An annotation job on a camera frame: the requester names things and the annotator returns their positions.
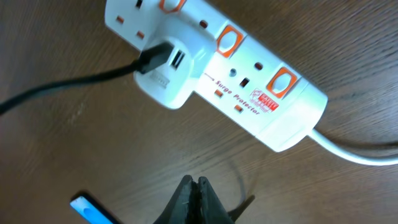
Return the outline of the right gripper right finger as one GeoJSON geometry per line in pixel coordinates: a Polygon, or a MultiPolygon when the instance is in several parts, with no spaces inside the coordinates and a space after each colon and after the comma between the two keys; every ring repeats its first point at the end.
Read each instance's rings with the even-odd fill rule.
{"type": "Polygon", "coordinates": [[[200,177],[197,183],[194,182],[192,223],[234,224],[206,177],[200,177]]]}

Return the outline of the blue Galaxy smartphone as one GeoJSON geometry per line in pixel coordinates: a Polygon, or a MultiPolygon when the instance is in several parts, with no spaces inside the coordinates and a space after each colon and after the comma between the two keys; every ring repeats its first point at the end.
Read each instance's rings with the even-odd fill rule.
{"type": "Polygon", "coordinates": [[[70,206],[91,224],[117,224],[112,214],[102,207],[92,196],[81,192],[75,195],[70,206]]]}

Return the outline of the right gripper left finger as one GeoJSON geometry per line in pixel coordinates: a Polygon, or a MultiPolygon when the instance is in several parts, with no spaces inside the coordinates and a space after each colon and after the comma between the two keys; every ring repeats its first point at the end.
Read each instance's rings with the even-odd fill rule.
{"type": "Polygon", "coordinates": [[[186,224],[189,214],[192,176],[185,175],[173,193],[164,211],[154,224],[186,224]]]}

